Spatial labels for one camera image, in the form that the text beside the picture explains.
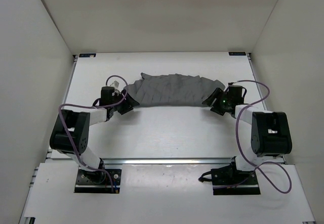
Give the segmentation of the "grey pleated skirt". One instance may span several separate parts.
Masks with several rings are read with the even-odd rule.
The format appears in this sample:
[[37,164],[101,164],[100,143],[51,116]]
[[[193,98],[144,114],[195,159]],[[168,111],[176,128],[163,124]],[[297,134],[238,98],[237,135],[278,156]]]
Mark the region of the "grey pleated skirt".
[[219,80],[201,76],[169,74],[153,76],[142,73],[141,79],[125,87],[139,107],[189,106],[203,107],[215,89],[225,89]]

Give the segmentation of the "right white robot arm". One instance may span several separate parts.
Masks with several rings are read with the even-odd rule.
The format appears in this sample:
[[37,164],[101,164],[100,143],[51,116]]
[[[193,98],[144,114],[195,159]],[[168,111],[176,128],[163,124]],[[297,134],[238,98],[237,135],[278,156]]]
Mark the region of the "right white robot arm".
[[[284,112],[272,112],[256,107],[256,103],[245,103],[247,89],[235,83],[229,83],[224,90],[217,88],[203,101],[211,111],[223,116],[229,113],[235,120],[235,138],[239,155],[233,159],[234,167],[228,169],[227,179],[238,184],[245,178],[245,171],[252,171],[263,163],[292,150],[292,139],[287,115]],[[239,124],[245,122],[251,126],[250,146],[244,149],[239,140]]]

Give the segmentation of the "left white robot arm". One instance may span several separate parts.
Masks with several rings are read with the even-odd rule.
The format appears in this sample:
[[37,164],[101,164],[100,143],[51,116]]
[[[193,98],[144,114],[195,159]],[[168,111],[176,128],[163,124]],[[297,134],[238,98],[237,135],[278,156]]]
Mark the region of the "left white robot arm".
[[89,143],[90,126],[109,121],[114,112],[123,115],[139,103],[124,89],[121,92],[112,86],[101,88],[101,94],[91,107],[63,104],[55,122],[50,147],[74,160],[81,169],[88,171],[93,182],[105,179],[103,160],[92,152]]

